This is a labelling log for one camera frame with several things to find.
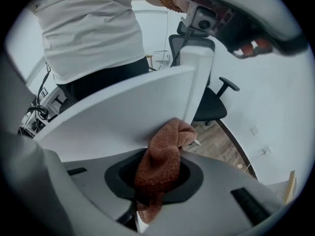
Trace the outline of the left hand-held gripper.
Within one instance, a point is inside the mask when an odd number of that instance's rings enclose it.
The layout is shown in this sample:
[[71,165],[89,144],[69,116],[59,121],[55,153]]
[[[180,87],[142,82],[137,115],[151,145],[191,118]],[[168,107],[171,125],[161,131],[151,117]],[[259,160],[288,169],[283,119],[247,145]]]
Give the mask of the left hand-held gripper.
[[[186,0],[189,2],[184,25],[191,26],[197,7],[216,12],[216,24],[209,36],[217,39],[227,51],[238,59],[275,53],[294,56],[307,50],[309,43],[294,16],[282,0]],[[251,57],[244,56],[240,48],[256,39],[264,38],[270,43],[268,51],[256,48]]]

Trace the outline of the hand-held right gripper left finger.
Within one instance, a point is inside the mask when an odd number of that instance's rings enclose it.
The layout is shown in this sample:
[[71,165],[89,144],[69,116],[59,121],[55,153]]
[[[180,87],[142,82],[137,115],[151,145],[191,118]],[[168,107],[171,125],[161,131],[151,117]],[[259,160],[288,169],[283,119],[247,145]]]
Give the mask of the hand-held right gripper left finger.
[[44,151],[45,164],[57,209],[47,214],[58,236],[142,236],[137,231],[135,192],[119,175],[130,168],[145,150],[136,149],[112,156],[62,162]]

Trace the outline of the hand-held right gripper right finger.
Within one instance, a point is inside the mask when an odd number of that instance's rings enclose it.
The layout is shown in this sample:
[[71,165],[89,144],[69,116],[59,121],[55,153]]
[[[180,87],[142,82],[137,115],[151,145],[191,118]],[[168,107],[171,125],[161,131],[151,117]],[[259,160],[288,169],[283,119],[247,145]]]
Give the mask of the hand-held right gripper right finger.
[[244,188],[243,197],[253,196],[264,208],[261,218],[271,221],[284,204],[265,185],[225,162],[194,153],[183,158],[195,163],[204,179],[186,202],[164,205],[147,229],[147,236],[262,235],[265,224],[255,226],[232,191]]

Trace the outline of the brown cloth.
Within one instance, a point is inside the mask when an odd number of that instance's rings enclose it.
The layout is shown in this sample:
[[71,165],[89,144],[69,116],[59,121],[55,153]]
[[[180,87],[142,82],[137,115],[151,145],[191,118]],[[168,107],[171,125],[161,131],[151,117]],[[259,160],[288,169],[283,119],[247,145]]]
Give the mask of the brown cloth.
[[180,149],[191,144],[197,132],[188,123],[174,118],[149,142],[134,178],[136,208],[149,225],[162,208],[162,197],[172,190],[180,175]]

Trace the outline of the black mesh office chair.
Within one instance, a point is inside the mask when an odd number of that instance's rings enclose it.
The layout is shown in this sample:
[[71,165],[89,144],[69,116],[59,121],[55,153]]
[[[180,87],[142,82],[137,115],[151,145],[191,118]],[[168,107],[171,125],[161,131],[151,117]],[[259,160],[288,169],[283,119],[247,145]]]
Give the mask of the black mesh office chair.
[[[214,41],[207,37],[208,35],[206,33],[188,29],[183,22],[180,22],[177,27],[177,34],[169,36],[169,45],[173,56],[171,66],[180,64],[180,50],[186,45],[207,47],[215,51]],[[210,79],[208,79],[193,121],[203,121],[205,125],[208,126],[211,121],[219,120],[227,116],[227,110],[221,101],[221,96],[227,88],[231,88],[234,91],[239,91],[240,88],[224,77],[219,77],[219,79],[222,81],[222,87],[217,93],[214,93],[208,87],[210,85]]]

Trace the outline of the person's left hand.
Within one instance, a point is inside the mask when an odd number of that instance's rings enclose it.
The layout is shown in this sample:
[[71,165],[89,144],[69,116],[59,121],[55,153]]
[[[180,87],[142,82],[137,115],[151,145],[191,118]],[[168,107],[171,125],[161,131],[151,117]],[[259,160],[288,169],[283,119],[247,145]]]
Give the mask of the person's left hand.
[[256,43],[256,47],[254,47],[253,44],[250,42],[240,48],[244,56],[246,57],[253,56],[256,53],[255,51],[256,48],[259,48],[260,50],[263,51],[268,51],[270,49],[270,43],[268,42],[268,40],[264,38],[256,39],[254,42]]

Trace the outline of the person's black trousers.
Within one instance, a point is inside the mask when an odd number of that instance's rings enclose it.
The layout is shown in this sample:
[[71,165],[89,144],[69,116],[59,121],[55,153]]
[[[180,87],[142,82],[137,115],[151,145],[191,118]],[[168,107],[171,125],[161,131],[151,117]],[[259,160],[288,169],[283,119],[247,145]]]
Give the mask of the person's black trousers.
[[121,81],[149,72],[147,58],[144,57],[130,64],[106,68],[73,82],[58,85],[72,103],[76,103],[89,95]]

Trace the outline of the white power adapter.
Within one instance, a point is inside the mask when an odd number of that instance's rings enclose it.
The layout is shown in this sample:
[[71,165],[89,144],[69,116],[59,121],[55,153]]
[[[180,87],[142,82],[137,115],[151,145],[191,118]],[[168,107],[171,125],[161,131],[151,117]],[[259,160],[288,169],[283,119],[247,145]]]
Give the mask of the white power adapter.
[[154,51],[155,62],[169,61],[169,53],[167,50]]

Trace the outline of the person in white shirt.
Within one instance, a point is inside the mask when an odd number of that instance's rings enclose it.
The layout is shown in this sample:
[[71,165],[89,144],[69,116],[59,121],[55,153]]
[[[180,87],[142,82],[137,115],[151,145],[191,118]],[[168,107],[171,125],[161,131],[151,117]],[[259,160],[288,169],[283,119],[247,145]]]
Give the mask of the person in white shirt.
[[68,84],[145,56],[132,0],[33,0],[54,82]]

